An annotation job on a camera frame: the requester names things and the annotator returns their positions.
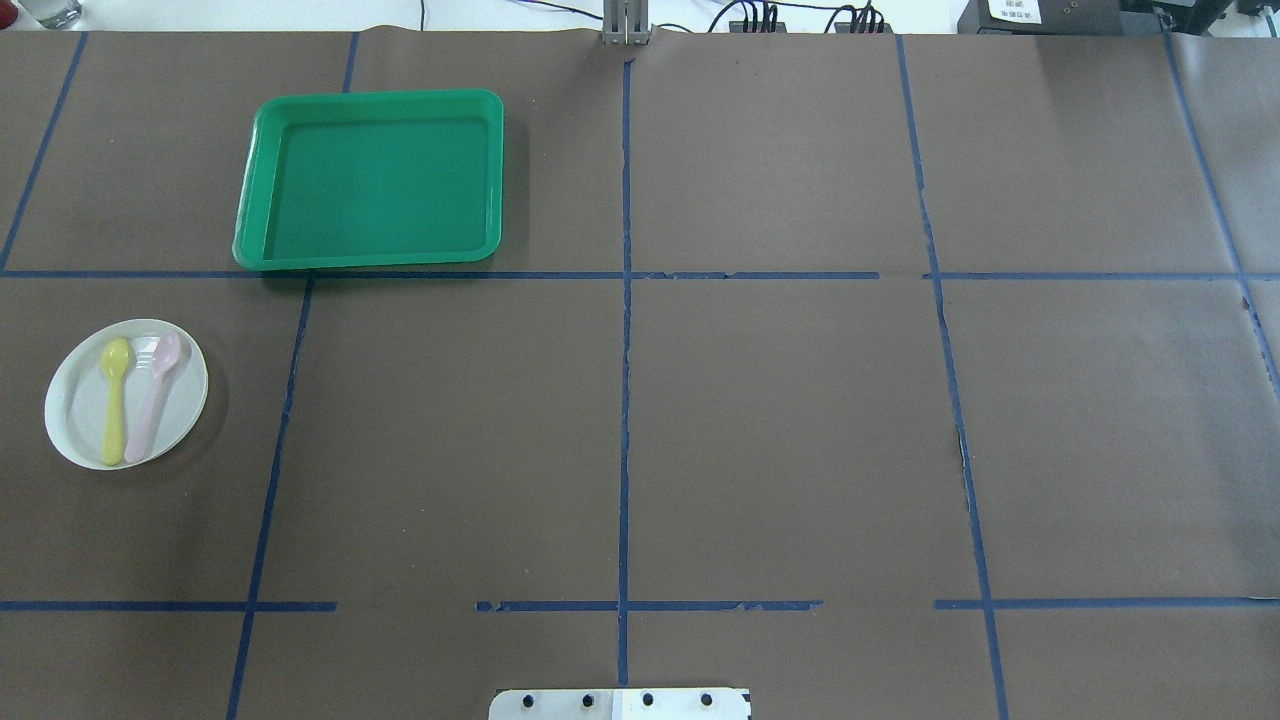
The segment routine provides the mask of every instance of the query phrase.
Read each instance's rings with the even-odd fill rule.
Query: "metal plate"
[[[751,693],[736,688],[504,691],[489,720],[750,720]]]

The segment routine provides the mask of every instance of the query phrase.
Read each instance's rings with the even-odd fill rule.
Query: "glass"
[[[18,0],[18,4],[50,29],[67,27],[81,15],[79,0]]]

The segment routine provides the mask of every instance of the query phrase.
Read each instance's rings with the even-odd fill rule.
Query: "pink spoon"
[[[160,406],[160,395],[164,392],[165,374],[169,373],[182,360],[182,337],[170,331],[160,336],[156,343],[155,355],[151,357],[151,386],[147,388],[147,397],[142,401],[142,416],[138,418],[137,429],[129,434],[129,443],[124,447],[125,462],[140,462],[151,452],[151,439],[156,434],[156,410]]]

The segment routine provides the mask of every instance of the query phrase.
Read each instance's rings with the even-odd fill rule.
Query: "metal bracket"
[[[648,45],[649,0],[604,0],[604,44]]]
[[[751,720],[750,698],[739,688],[504,691],[489,720]]]

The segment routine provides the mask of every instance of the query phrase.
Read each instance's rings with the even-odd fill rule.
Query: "spoon handle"
[[[106,429],[102,432],[102,464],[115,466],[124,459],[124,378],[108,382]]]
[[[160,405],[160,386],[164,375],[151,378],[147,387],[147,397],[142,401],[142,415],[138,424],[129,434],[129,445],[124,448],[125,462],[138,462],[147,456],[151,450],[151,438],[156,434],[156,406]]]

